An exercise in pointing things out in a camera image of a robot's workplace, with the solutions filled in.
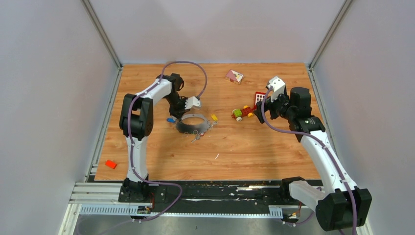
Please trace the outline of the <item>yellow key tag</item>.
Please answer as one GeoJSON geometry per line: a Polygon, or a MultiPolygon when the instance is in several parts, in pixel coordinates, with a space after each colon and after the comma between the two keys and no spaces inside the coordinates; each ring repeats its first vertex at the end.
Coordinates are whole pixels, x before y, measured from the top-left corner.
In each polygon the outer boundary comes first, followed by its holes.
{"type": "Polygon", "coordinates": [[[215,114],[211,114],[211,118],[216,122],[218,121],[218,117],[215,114]]]}

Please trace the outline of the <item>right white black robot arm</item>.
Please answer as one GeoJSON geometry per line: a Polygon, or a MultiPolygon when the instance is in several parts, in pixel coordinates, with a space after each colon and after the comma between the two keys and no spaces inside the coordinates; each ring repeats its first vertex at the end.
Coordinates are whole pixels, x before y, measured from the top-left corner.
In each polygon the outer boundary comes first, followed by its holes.
{"type": "Polygon", "coordinates": [[[365,224],[372,202],[366,188],[359,188],[333,151],[322,121],[312,114],[310,90],[270,85],[254,114],[261,123],[280,133],[294,134],[306,149],[321,177],[323,191],[309,185],[302,177],[283,179],[279,197],[285,204],[296,200],[315,214],[324,231],[350,228],[352,234],[365,224]]]}

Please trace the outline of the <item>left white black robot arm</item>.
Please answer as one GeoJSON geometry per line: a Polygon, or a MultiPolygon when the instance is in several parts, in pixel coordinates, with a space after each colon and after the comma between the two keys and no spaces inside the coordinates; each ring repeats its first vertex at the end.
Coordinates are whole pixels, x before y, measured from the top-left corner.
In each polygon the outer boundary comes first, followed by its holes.
{"type": "Polygon", "coordinates": [[[189,111],[187,97],[179,91],[184,80],[179,74],[159,75],[156,81],[138,94],[126,94],[122,104],[119,127],[127,140],[129,168],[119,193],[119,202],[145,202],[150,196],[146,147],[154,126],[154,105],[161,99],[169,103],[170,115],[176,119],[189,111]]]}

